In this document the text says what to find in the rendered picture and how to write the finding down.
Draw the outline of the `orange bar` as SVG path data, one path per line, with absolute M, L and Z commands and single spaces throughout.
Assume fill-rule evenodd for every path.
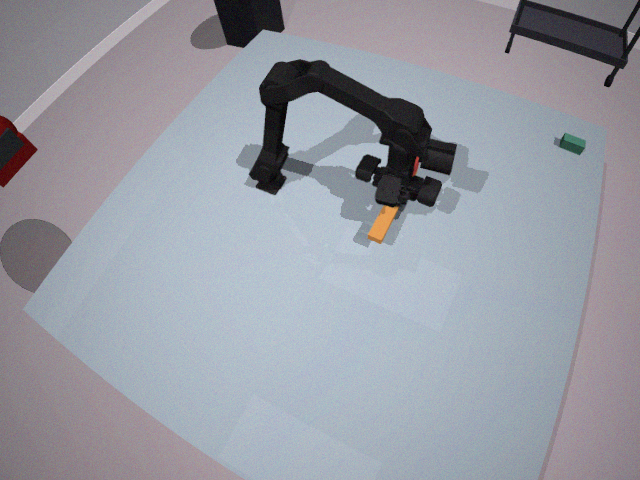
M 417 175 L 417 169 L 419 165 L 418 160 L 419 158 L 416 157 L 415 163 L 414 163 L 415 169 L 413 172 L 413 176 Z M 368 239 L 375 241 L 379 244 L 382 244 L 385 238 L 385 234 L 389 226 L 391 225 L 399 207 L 400 206 L 397 206 L 397 205 L 395 207 L 389 207 L 389 206 L 383 205 L 383 207 L 380 210 L 380 214 L 378 218 L 376 219 L 372 229 L 368 234 Z

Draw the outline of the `green rectangular block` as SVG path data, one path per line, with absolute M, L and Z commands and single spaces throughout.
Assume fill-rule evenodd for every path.
M 564 148 L 574 154 L 581 155 L 585 149 L 586 140 L 577 138 L 571 134 L 565 133 L 560 140 L 560 148 Z

